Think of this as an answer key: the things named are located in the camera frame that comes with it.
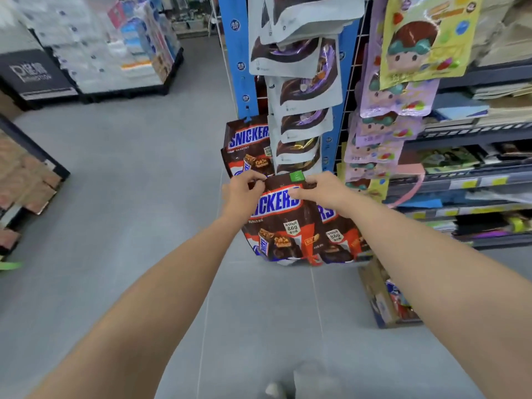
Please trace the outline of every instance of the hand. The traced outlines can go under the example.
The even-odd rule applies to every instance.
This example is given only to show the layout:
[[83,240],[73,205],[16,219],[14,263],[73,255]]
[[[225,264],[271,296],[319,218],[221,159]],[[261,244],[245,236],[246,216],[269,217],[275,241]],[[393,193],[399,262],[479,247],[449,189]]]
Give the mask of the hand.
[[348,217],[346,209],[353,192],[331,172],[323,172],[306,177],[308,183],[316,183],[314,189],[290,189],[292,199],[315,201],[323,208],[335,210],[343,217]]
[[[264,193],[266,175],[256,171],[245,171],[231,178],[228,185],[222,186],[225,206],[222,217],[238,222],[242,227],[255,212],[261,195]],[[255,182],[249,190],[248,183]]]

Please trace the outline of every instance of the pink strap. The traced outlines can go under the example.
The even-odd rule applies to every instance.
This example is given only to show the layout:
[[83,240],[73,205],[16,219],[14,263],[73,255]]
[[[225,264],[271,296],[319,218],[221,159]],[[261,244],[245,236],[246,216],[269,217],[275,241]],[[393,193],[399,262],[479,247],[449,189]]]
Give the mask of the pink strap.
[[423,184],[423,180],[425,179],[425,169],[421,164],[398,165],[396,173],[404,175],[417,175],[418,181],[416,182],[414,187],[407,194],[402,196],[398,201],[388,204],[389,208],[395,208],[400,204],[404,203],[405,201],[408,201],[412,197],[414,197],[414,195],[418,192],[419,188]]

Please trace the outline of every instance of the green strap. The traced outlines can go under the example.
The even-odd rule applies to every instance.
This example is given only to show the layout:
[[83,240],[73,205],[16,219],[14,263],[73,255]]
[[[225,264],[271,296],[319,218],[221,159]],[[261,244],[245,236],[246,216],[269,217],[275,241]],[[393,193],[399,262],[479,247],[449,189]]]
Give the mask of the green strap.
[[20,262],[0,262],[0,270],[14,270],[22,266]]

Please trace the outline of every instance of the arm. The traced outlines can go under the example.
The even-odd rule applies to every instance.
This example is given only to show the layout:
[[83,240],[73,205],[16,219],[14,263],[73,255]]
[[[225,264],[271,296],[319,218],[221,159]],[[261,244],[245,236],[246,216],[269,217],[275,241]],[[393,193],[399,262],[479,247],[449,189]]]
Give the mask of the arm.
[[355,221],[427,327],[488,398],[522,398],[532,375],[532,283],[420,222],[349,190],[330,172],[293,198]]
[[149,399],[192,324],[220,262],[264,191],[255,171],[233,177],[208,228],[150,268],[120,297],[29,399]]

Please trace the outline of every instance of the blue display strip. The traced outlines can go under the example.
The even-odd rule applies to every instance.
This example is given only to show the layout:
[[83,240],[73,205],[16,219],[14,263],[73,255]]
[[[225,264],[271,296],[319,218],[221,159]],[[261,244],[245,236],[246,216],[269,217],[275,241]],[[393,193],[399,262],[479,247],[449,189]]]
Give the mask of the blue display strip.
[[351,65],[353,64],[353,55],[355,53],[356,35],[359,31],[360,19],[356,19],[351,25],[346,26],[339,35],[339,56],[340,56],[340,73],[342,73],[342,93],[344,102],[332,108],[332,119],[334,127],[331,131],[323,134],[321,141],[321,160],[324,171],[334,171],[334,161],[336,158],[336,149],[338,147],[338,138],[340,136],[340,127],[342,126],[342,117],[344,115],[344,105],[349,85],[349,76],[351,75]]
[[238,118],[259,114],[255,78],[249,73],[249,48],[246,0],[218,0],[226,37]]

